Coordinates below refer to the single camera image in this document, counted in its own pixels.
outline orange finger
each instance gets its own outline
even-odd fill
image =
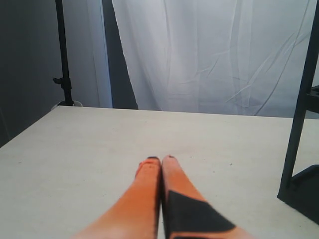
[[[149,157],[116,204],[75,239],[155,239],[160,205],[160,160]]]
[[[162,174],[162,204],[167,239],[253,239],[207,203],[176,158],[164,158]]]

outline white table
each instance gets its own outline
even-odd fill
[[[58,107],[0,149],[0,238],[68,238],[121,196],[140,161],[172,154],[218,211],[258,238],[318,239],[318,225],[276,198],[291,123]],[[319,121],[306,120],[296,172],[316,163],[318,138]]]

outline black pole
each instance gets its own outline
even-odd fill
[[[55,0],[56,5],[56,15],[58,20],[58,31],[59,31],[59,41],[60,41],[60,51],[61,51],[61,62],[62,62],[62,78],[54,78],[53,81],[61,85],[64,91],[64,101],[60,102],[59,105],[73,106],[71,94],[71,79],[69,76],[69,65],[68,65],[68,54],[66,48],[66,38],[65,38],[65,26],[64,26],[64,14],[63,14],[63,1]]]

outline white curtain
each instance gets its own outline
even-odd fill
[[[113,5],[139,109],[293,116],[316,0]]]

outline table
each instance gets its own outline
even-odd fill
[[[0,149],[0,238],[68,238],[115,203],[140,161],[171,154],[215,209],[256,237],[317,239],[319,226],[276,198],[291,124],[58,107]],[[305,121],[296,172],[316,163],[318,125]]]

